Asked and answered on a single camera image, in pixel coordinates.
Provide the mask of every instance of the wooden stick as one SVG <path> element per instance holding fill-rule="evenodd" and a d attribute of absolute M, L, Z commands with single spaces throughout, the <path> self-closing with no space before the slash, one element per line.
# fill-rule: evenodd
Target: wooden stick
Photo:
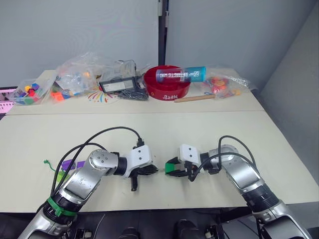
<path fill-rule="evenodd" d="M 205 100 L 205 99 L 212 99 L 215 98 L 215 95 L 206 95 L 206 96 L 193 96 L 193 97 L 185 97 L 185 98 L 179 98 L 174 100 L 175 103 L 179 102 L 186 102 L 186 101 L 199 101 L 199 100 Z"/>

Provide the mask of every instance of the red bowl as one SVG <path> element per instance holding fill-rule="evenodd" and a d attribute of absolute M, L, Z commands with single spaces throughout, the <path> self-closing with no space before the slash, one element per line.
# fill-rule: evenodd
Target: red bowl
<path fill-rule="evenodd" d="M 156 70 L 179 68 L 177 66 L 156 66 L 150 68 L 144 75 L 146 89 L 150 96 L 161 101 L 173 101 L 184 97 L 189 89 L 190 82 L 176 84 L 161 84 L 156 81 Z"/>

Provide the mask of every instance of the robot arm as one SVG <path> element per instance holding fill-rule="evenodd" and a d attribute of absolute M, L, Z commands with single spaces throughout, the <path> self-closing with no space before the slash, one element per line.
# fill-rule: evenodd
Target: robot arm
<path fill-rule="evenodd" d="M 221 153 L 238 153 L 238 150 L 231 145 L 223 145 Z M 179 148 L 179 158 L 176 157 L 167 162 L 166 174 L 177 177 L 189 176 L 204 161 L 217 154 L 218 149 L 200 154 L 195 147 L 183 144 Z M 212 158 L 210 163 L 204 165 L 203 169 L 210 174 L 216 174 L 219 172 L 218 163 L 218 157 Z M 182 166 L 182 168 L 168 170 L 168 168 L 175 168 L 176 165 Z M 221 167 L 226 171 L 227 177 L 252 210 L 254 217 L 262 225 L 261 232 L 264 238 L 312 238 L 287 205 L 269 189 L 252 164 L 236 155 L 223 155 L 221 156 Z"/>
<path fill-rule="evenodd" d="M 133 177 L 132 191 L 135 191 L 137 175 L 157 172 L 152 162 L 147 145 L 133 149 L 124 157 L 102 149 L 91 152 L 84 166 L 75 170 L 59 191 L 46 201 L 18 239 L 32 238 L 38 231 L 52 236 L 63 235 L 75 220 L 77 212 L 97 189 L 103 176 Z"/>

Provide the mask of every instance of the white wall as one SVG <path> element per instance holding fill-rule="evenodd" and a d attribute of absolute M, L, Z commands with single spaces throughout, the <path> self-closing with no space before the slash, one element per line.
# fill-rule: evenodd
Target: white wall
<path fill-rule="evenodd" d="M 316 0 L 170 0 L 166 63 L 225 65 L 262 89 Z"/>
<path fill-rule="evenodd" d="M 318 89 L 317 3 L 261 97 L 266 111 L 319 184 Z"/>
<path fill-rule="evenodd" d="M 97 50 L 158 63 L 157 0 L 0 1 L 0 87 Z"/>

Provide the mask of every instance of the green wire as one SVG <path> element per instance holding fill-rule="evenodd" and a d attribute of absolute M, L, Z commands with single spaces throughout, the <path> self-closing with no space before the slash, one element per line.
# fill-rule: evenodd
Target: green wire
<path fill-rule="evenodd" d="M 45 161 L 43 161 L 43 163 L 47 163 L 47 164 L 49 164 L 50 169 L 52 169 L 52 170 L 55 172 L 55 169 L 54 169 L 54 168 L 52 168 L 51 163 L 49 162 L 49 160 L 45 160 Z"/>

